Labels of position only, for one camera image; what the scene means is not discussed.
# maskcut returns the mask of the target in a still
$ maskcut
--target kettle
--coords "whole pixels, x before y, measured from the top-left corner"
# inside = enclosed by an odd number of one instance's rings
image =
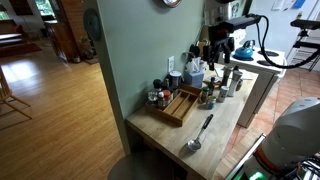
[[[242,47],[238,48],[234,54],[234,58],[245,60],[251,60],[253,55],[253,46],[255,45],[254,40],[246,41]]]

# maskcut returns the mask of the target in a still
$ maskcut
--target wooden chair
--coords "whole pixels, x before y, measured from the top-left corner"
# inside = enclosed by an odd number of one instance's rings
[[[0,102],[3,102],[4,104],[10,106],[11,108],[13,108],[14,110],[18,111],[19,113],[27,116],[28,118],[32,119],[31,116],[29,116],[28,114],[24,113],[23,111],[21,111],[20,109],[18,109],[17,107],[13,106],[12,104],[10,104],[7,99],[11,97],[12,99],[16,100],[16,101],[19,101],[20,103],[22,104],[25,104],[27,106],[31,106],[30,104],[22,101],[21,99],[15,97],[12,95],[12,91],[11,89],[9,88],[8,86],[8,83],[7,83],[7,80],[6,78],[4,77],[4,74],[3,74],[3,71],[2,71],[2,68],[0,66]]]

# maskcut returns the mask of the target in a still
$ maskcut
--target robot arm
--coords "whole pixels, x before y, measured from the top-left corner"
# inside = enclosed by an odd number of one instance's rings
[[[309,97],[292,103],[278,118],[257,153],[245,162],[249,176],[263,172],[285,176],[307,157],[320,151],[320,98]]]

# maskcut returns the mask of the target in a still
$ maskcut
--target glass jar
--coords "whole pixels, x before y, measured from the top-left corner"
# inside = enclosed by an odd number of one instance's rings
[[[165,109],[169,104],[170,104],[170,96],[171,96],[171,92],[169,90],[163,90],[163,109]]]
[[[208,96],[209,96],[209,88],[208,87],[202,88],[202,94],[201,94],[201,97],[200,97],[200,103],[206,103],[207,99],[208,99]]]
[[[207,109],[212,110],[216,104],[216,97],[215,96],[209,96],[207,101]]]

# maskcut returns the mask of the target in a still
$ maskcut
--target wooden countertop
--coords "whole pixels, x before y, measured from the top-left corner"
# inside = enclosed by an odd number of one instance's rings
[[[197,105],[182,127],[150,114],[144,107],[129,116],[127,124],[185,168],[189,173],[188,178],[212,179],[258,76],[254,73],[251,75],[253,80],[244,80],[242,88],[236,92],[235,97],[226,98],[224,103],[216,103],[213,110]],[[213,95],[218,97],[218,94],[219,90],[216,89]],[[214,117],[200,138],[201,149],[191,152],[186,143],[197,137],[210,114],[214,114]]]

